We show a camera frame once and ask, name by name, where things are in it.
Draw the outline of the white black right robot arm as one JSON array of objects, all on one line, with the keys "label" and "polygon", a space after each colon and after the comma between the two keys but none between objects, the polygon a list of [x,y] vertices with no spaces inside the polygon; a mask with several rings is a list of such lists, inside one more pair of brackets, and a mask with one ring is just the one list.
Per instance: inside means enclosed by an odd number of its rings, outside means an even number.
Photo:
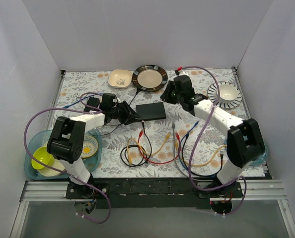
[{"label": "white black right robot arm", "polygon": [[192,183],[199,191],[214,191],[219,197],[227,196],[231,192],[231,184],[240,179],[241,173],[250,162],[265,152],[258,122],[253,118],[243,120],[233,116],[205,95],[195,93],[187,75],[180,75],[169,81],[160,98],[170,104],[180,104],[183,110],[205,120],[206,125],[212,125],[227,137],[228,160],[215,175],[212,186],[201,188]]}]

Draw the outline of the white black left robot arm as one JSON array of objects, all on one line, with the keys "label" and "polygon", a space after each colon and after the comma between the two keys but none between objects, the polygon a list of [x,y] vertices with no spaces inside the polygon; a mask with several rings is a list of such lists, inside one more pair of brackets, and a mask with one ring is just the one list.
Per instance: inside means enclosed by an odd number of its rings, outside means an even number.
[{"label": "white black left robot arm", "polygon": [[104,93],[98,107],[90,106],[90,111],[81,116],[60,116],[55,121],[47,151],[63,164],[73,190],[83,198],[94,194],[93,176],[81,158],[84,136],[114,119],[128,125],[140,121],[141,117],[126,101],[121,102],[116,95]]}]

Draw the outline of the dark grey network switch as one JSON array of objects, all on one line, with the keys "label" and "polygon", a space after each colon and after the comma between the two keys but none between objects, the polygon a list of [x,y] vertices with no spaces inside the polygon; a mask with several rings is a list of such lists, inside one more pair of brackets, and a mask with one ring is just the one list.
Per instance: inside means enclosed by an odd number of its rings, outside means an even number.
[{"label": "dark grey network switch", "polygon": [[136,105],[136,112],[144,121],[166,119],[163,102]]}]

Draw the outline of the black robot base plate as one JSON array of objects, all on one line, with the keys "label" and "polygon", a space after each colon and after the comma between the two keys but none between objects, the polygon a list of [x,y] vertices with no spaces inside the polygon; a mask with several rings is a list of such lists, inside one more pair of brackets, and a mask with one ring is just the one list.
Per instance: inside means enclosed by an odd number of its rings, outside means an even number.
[{"label": "black robot base plate", "polygon": [[93,186],[103,191],[112,208],[173,208],[210,209],[210,199],[233,201],[241,199],[239,182],[217,192],[196,190],[187,178],[95,178]]}]

